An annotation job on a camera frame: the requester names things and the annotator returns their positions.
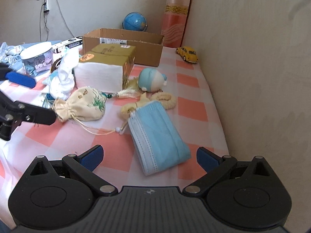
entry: blue face mask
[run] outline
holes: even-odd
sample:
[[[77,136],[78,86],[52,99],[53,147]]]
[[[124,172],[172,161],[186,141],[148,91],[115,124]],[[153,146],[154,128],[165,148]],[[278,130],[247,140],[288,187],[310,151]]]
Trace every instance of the blue face mask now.
[[[189,147],[160,102],[138,108],[128,124],[145,175],[164,171],[191,158]]]

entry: drawstring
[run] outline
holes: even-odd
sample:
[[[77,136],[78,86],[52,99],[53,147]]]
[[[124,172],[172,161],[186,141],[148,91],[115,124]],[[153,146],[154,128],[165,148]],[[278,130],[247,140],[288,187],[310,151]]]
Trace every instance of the drawstring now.
[[[78,122],[78,123],[81,125],[81,127],[82,127],[83,129],[85,129],[87,132],[89,132],[89,133],[91,133],[91,134],[93,134],[93,135],[96,135],[96,136],[109,135],[109,134],[111,134],[111,133],[113,133],[113,132],[118,132],[118,133],[120,133],[121,131],[123,131],[123,129],[124,129],[125,126],[127,125],[127,121],[125,121],[125,122],[122,124],[121,128],[115,128],[115,129],[113,129],[113,130],[98,129],[98,128],[94,128],[94,127],[90,127],[90,126],[85,125],[84,123],[82,123],[79,119],[77,119],[77,118],[74,116],[74,113],[72,113],[72,118],[73,118],[76,122]],[[91,131],[88,130],[88,129],[93,129],[93,130],[98,130],[98,131],[104,131],[105,133],[94,133],[94,132],[91,132]]]

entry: beige pouch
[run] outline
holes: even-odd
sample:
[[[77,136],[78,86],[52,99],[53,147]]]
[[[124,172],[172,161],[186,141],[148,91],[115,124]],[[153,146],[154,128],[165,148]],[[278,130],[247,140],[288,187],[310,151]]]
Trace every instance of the beige pouch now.
[[[99,120],[105,114],[107,96],[99,90],[83,87],[66,100],[54,101],[53,109],[61,122],[70,118],[80,121]]]

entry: power strip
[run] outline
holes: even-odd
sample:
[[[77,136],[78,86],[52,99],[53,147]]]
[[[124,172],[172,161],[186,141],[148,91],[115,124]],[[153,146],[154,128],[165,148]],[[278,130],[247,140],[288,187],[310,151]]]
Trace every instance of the power strip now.
[[[48,13],[50,11],[49,0],[44,0],[44,13]]]

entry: transparent container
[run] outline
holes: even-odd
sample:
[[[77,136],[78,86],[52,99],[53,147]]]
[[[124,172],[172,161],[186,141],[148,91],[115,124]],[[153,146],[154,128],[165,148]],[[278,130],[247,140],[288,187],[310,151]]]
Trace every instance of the transparent container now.
[[[21,52],[25,72],[34,78],[50,70],[53,64],[51,42],[43,42],[30,46]]]

